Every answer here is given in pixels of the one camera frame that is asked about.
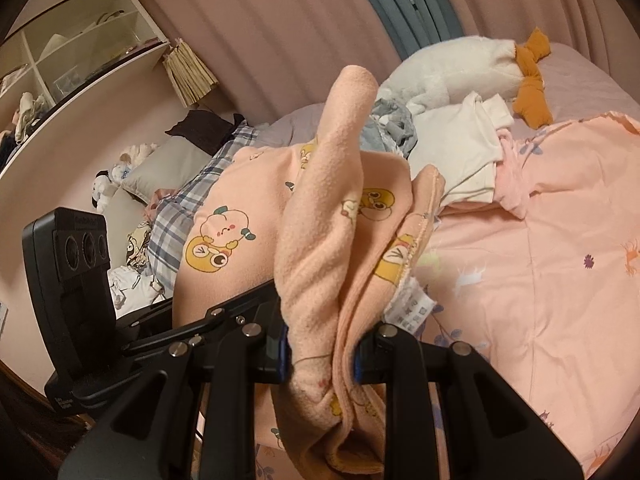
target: cartoon print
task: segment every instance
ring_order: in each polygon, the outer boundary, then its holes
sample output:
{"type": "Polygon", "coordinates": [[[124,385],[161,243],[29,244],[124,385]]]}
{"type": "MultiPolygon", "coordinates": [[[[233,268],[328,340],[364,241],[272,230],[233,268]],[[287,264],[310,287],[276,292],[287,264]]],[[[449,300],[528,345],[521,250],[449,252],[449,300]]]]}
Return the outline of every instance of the cartoon print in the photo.
{"type": "Polygon", "coordinates": [[[342,416],[342,408],[340,407],[340,402],[338,402],[338,396],[336,394],[334,394],[334,398],[331,399],[329,407],[331,407],[331,413],[333,416],[342,416]]]}
{"type": "MultiPolygon", "coordinates": [[[[270,466],[263,467],[262,464],[260,464],[260,461],[258,460],[259,451],[260,451],[260,444],[256,444],[255,445],[255,474],[258,478],[262,478],[264,476],[265,480],[273,480],[273,474],[275,473],[275,471],[273,467],[270,467],[270,466]]],[[[266,446],[264,447],[264,454],[270,458],[274,458],[276,456],[276,454],[273,452],[273,449],[266,446]]]]}
{"type": "Polygon", "coordinates": [[[542,419],[542,422],[544,422],[549,429],[553,428],[554,424],[551,421],[547,421],[549,412],[544,411],[540,413],[538,416],[542,419]]]}
{"type": "Polygon", "coordinates": [[[529,145],[533,144],[533,148],[531,149],[531,153],[533,153],[534,155],[542,155],[542,149],[540,148],[540,142],[535,142],[535,140],[536,140],[535,138],[525,139],[524,145],[520,149],[520,154],[524,155],[525,153],[527,153],[527,150],[529,149],[529,145]]]}
{"type": "Polygon", "coordinates": [[[460,272],[456,280],[456,285],[453,287],[453,294],[457,298],[460,295],[460,290],[462,287],[467,285],[475,285],[476,283],[482,282],[482,274],[486,270],[486,267],[483,269],[474,269],[471,273],[466,273],[464,269],[460,272]]]}
{"type": "Polygon", "coordinates": [[[605,460],[609,458],[610,454],[611,454],[611,447],[609,446],[609,444],[607,444],[606,449],[604,446],[602,446],[600,448],[600,451],[596,452],[596,458],[593,460],[593,462],[591,462],[591,465],[587,469],[587,472],[584,474],[584,477],[588,478],[593,473],[595,473],[596,469],[598,469],[602,464],[605,463],[605,460]]]}
{"type": "Polygon", "coordinates": [[[201,272],[218,272],[225,267],[242,239],[255,240],[249,231],[249,217],[227,206],[217,208],[200,226],[200,236],[187,245],[187,263],[201,272]]]}
{"type": "Polygon", "coordinates": [[[430,249],[429,251],[425,251],[418,259],[418,265],[424,267],[430,267],[430,276],[437,278],[440,276],[442,272],[442,264],[440,263],[440,256],[436,249],[430,249]]]}
{"type": "Polygon", "coordinates": [[[402,274],[402,266],[409,257],[409,250],[414,243],[411,235],[401,235],[391,242],[388,249],[380,258],[374,274],[398,286],[402,274]]]}
{"type": "Polygon", "coordinates": [[[625,269],[626,273],[629,276],[635,276],[636,272],[638,272],[638,268],[633,265],[631,262],[634,261],[640,253],[638,252],[638,240],[634,240],[633,242],[626,243],[622,246],[622,248],[626,252],[626,262],[625,269]]]}
{"type": "Polygon", "coordinates": [[[389,190],[375,187],[363,189],[358,212],[364,218],[379,222],[391,216],[391,206],[395,202],[396,197],[389,190]]]}
{"type": "Polygon", "coordinates": [[[346,216],[353,224],[358,216],[358,202],[355,200],[343,200],[342,211],[340,211],[340,214],[342,216],[346,216]]]}
{"type": "Polygon", "coordinates": [[[304,170],[306,165],[311,160],[311,154],[316,150],[318,145],[316,144],[316,140],[314,139],[312,142],[305,144],[300,148],[300,168],[304,170]]]}
{"type": "Polygon", "coordinates": [[[354,388],[351,389],[351,400],[356,406],[360,406],[361,408],[364,408],[364,411],[365,413],[367,413],[367,415],[372,416],[373,418],[378,418],[378,419],[380,418],[380,414],[378,413],[378,410],[376,410],[374,405],[364,394],[364,391],[362,390],[362,388],[355,386],[354,388]],[[356,400],[356,397],[359,397],[364,400],[362,400],[361,402],[358,402],[356,400]]]}
{"type": "Polygon", "coordinates": [[[134,269],[142,269],[148,262],[146,248],[151,240],[151,225],[142,222],[127,237],[127,265],[134,269]]]}
{"type": "Polygon", "coordinates": [[[280,437],[280,430],[278,428],[271,428],[271,433],[274,434],[274,436],[276,437],[277,441],[278,441],[278,447],[280,449],[284,449],[282,447],[282,439],[280,437]]]}

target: pink clothing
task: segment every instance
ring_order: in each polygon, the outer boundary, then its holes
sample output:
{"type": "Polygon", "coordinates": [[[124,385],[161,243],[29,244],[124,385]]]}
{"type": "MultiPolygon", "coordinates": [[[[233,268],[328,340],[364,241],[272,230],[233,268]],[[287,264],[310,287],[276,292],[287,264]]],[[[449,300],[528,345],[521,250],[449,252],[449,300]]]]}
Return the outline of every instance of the pink clothing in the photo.
{"type": "Polygon", "coordinates": [[[509,130],[498,130],[498,138],[502,147],[502,160],[495,165],[495,189],[494,199],[490,204],[481,202],[455,202],[449,204],[443,214],[464,213],[471,211],[486,211],[500,206],[510,212],[516,218],[522,220],[527,214],[529,205],[529,193],[532,191],[522,176],[522,165],[531,150],[537,149],[543,136],[536,139],[528,139],[531,146],[523,149],[523,155],[518,152],[509,130]]]}
{"type": "Polygon", "coordinates": [[[312,142],[240,150],[196,213],[175,283],[182,325],[274,278],[292,357],[274,406],[307,478],[382,470],[384,397],[353,383],[353,350],[422,253],[444,189],[433,166],[412,182],[402,157],[359,150],[376,90],[347,67],[312,142]]]}
{"type": "Polygon", "coordinates": [[[522,176],[524,160],[518,156],[509,130],[498,130],[504,158],[495,165],[494,203],[522,220],[529,205],[529,187],[522,176]]]}

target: cartoon character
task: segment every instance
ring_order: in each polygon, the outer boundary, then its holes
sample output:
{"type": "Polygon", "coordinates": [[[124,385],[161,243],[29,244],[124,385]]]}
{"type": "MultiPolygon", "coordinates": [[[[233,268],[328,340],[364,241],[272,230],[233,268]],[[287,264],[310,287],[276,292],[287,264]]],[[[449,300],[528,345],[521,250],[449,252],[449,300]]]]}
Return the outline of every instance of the cartoon character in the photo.
{"type": "Polygon", "coordinates": [[[358,216],[358,202],[355,200],[343,200],[340,214],[346,216],[353,224],[358,216]]]}
{"type": "Polygon", "coordinates": [[[151,238],[151,225],[142,222],[135,231],[127,237],[127,265],[134,269],[141,269],[148,262],[146,247],[151,238]]]}
{"type": "Polygon", "coordinates": [[[391,206],[396,197],[386,189],[368,188],[362,190],[359,213],[374,222],[385,220],[391,216],[391,206]]]}
{"type": "Polygon", "coordinates": [[[409,257],[409,250],[414,243],[414,237],[411,235],[401,235],[391,242],[389,248],[380,258],[374,270],[374,274],[398,286],[400,275],[402,274],[402,266],[409,257]]]}
{"type": "Polygon", "coordinates": [[[638,256],[640,256],[640,252],[638,252],[638,240],[629,242],[628,244],[624,244],[622,248],[626,252],[626,262],[625,262],[626,273],[629,276],[635,276],[636,272],[638,272],[638,268],[633,266],[631,262],[635,260],[638,256]]]}
{"type": "Polygon", "coordinates": [[[271,433],[273,433],[274,436],[276,437],[276,439],[278,441],[278,447],[280,449],[284,449],[282,447],[282,437],[280,436],[280,430],[278,428],[271,428],[271,433]]]}
{"type": "Polygon", "coordinates": [[[336,394],[334,394],[334,398],[331,399],[329,407],[331,408],[333,416],[342,416],[342,408],[340,407],[340,402],[338,401],[338,396],[336,394]]]}
{"type": "Polygon", "coordinates": [[[249,230],[249,217],[243,211],[217,208],[200,226],[200,236],[187,245],[187,263],[201,272],[218,272],[225,267],[242,239],[255,240],[249,230]]]}
{"type": "Polygon", "coordinates": [[[306,165],[311,160],[311,154],[316,150],[318,145],[316,144],[316,140],[313,142],[305,144],[300,148],[300,168],[303,170],[306,168],[306,165]]]}

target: blue plaid fabric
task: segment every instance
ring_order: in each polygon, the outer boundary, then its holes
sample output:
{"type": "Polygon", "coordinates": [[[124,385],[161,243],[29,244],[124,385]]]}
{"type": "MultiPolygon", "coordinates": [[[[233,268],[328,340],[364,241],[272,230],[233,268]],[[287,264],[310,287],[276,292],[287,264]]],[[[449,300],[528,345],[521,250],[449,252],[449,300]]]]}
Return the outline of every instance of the blue plaid fabric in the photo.
{"type": "Polygon", "coordinates": [[[146,253],[151,271],[164,285],[168,297],[174,292],[175,276],[180,266],[182,248],[193,227],[193,216],[204,202],[211,186],[231,164],[236,152],[240,148],[251,146],[257,134],[258,130],[243,121],[236,128],[233,139],[220,148],[199,174],[185,184],[178,194],[167,197],[158,204],[146,253]]]}

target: plush toy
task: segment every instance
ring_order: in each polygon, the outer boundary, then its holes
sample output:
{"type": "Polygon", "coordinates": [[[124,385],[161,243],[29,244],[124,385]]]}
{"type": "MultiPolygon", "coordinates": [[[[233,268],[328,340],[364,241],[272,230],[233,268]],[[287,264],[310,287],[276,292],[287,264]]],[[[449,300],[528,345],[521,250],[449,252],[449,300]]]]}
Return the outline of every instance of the plush toy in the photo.
{"type": "Polygon", "coordinates": [[[102,213],[107,207],[109,200],[114,195],[118,186],[116,186],[109,178],[108,171],[99,171],[94,180],[94,190],[91,195],[91,202],[98,211],[102,213]]]}
{"type": "Polygon", "coordinates": [[[128,146],[126,150],[120,155],[120,161],[124,164],[129,164],[131,169],[139,166],[143,160],[151,155],[156,148],[157,144],[140,144],[139,146],[128,146]]]}
{"type": "Polygon", "coordinates": [[[128,162],[120,162],[111,168],[109,177],[116,186],[120,186],[132,169],[131,164],[128,162]]]}

